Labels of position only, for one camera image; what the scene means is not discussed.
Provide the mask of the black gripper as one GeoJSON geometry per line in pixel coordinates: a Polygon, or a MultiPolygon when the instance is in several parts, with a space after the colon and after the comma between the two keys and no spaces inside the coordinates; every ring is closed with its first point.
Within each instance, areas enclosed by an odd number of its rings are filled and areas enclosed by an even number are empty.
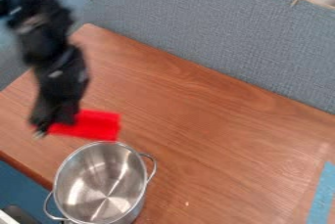
{"type": "Polygon", "coordinates": [[[28,122],[35,127],[32,137],[41,139],[55,117],[58,123],[75,124],[88,84],[83,51],[70,46],[54,60],[33,67],[32,72],[39,89],[28,122]]]}

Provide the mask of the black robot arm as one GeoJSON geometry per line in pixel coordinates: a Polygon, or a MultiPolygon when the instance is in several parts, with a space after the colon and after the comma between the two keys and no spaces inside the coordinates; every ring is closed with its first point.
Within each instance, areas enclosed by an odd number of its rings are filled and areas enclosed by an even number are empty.
{"type": "Polygon", "coordinates": [[[84,54],[68,39],[72,12],[60,0],[0,0],[0,18],[15,33],[36,80],[28,123],[41,138],[55,123],[76,124],[88,84],[84,54]]]}

